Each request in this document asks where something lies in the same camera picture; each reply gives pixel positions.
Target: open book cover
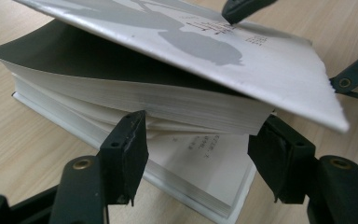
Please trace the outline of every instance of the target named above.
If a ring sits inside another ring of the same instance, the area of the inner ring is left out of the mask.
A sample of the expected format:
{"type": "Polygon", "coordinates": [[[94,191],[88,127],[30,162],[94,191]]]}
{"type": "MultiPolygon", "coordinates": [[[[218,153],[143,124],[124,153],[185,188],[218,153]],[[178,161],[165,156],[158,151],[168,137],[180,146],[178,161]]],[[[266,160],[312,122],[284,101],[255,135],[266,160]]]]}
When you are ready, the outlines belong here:
{"type": "Polygon", "coordinates": [[[322,61],[302,38],[231,26],[177,0],[18,0],[92,34],[339,132],[349,129],[322,61]]]}

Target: book page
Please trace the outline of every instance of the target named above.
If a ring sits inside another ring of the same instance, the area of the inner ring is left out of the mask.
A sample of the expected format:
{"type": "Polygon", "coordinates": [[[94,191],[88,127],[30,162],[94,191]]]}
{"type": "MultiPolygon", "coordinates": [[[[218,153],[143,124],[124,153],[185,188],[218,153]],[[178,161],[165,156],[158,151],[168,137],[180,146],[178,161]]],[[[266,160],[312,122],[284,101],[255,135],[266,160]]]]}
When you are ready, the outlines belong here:
{"type": "MultiPolygon", "coordinates": [[[[40,87],[30,81],[23,79],[21,76],[18,76],[16,74],[13,74],[13,76],[18,79],[21,79],[21,81],[26,82],[33,88],[38,89],[46,96],[54,99],[63,106],[68,107],[68,109],[73,110],[74,112],[84,116],[85,118],[100,121],[102,124],[110,124],[110,126],[117,125],[117,123],[124,116],[130,113],[129,111],[118,110],[106,106],[81,101],[76,98],[60,94],[56,91],[50,91],[48,89],[40,87]]],[[[222,133],[222,131],[215,129],[208,129],[196,125],[175,122],[172,120],[157,119],[149,116],[146,116],[146,129],[167,132],[222,133]]]]}
{"type": "Polygon", "coordinates": [[[177,0],[18,0],[334,130],[349,129],[309,41],[177,0]]]}
{"type": "Polygon", "coordinates": [[[248,137],[161,133],[147,144],[151,161],[231,206],[253,165],[247,155],[248,137]]]}

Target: book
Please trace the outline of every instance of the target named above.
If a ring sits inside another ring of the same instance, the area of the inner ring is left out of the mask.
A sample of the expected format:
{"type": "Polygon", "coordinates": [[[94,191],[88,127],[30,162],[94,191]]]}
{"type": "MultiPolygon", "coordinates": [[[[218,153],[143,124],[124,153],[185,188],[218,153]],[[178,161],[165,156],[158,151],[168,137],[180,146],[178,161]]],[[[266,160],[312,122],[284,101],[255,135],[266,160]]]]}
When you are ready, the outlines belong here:
{"type": "MultiPolygon", "coordinates": [[[[56,101],[58,93],[14,75],[20,102],[99,148],[111,129],[56,101]]],[[[248,134],[147,130],[144,179],[216,223],[235,223],[255,166],[248,134]]]]}
{"type": "Polygon", "coordinates": [[[215,222],[237,219],[274,107],[348,130],[303,38],[176,0],[19,2],[56,20],[0,47],[13,96],[96,148],[144,109],[145,178],[215,222]]]}

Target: wooden table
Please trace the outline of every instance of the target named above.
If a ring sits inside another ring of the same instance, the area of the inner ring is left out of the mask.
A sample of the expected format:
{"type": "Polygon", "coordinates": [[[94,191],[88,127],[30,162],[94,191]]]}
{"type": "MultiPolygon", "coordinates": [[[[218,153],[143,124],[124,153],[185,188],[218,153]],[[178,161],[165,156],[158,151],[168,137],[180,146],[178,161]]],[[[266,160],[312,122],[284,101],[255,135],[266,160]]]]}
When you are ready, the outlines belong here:
{"type": "MultiPolygon", "coordinates": [[[[223,0],[191,0],[220,11],[223,0]]],[[[0,0],[0,44],[25,35],[51,18],[17,3],[0,0]]],[[[335,76],[358,59],[358,0],[280,0],[250,18],[269,27],[300,35],[313,42],[335,76]]],[[[18,203],[57,185],[62,167],[72,158],[94,155],[96,150],[64,129],[36,114],[12,97],[11,74],[0,64],[0,194],[18,203]]],[[[333,154],[358,163],[358,100],[337,97],[351,123],[345,134],[297,116],[279,116],[317,147],[317,157],[333,154]]],[[[273,202],[272,192],[256,175],[239,223],[308,223],[306,205],[273,202]]],[[[135,207],[111,206],[118,223],[208,223],[205,217],[142,181],[135,207]]]]}

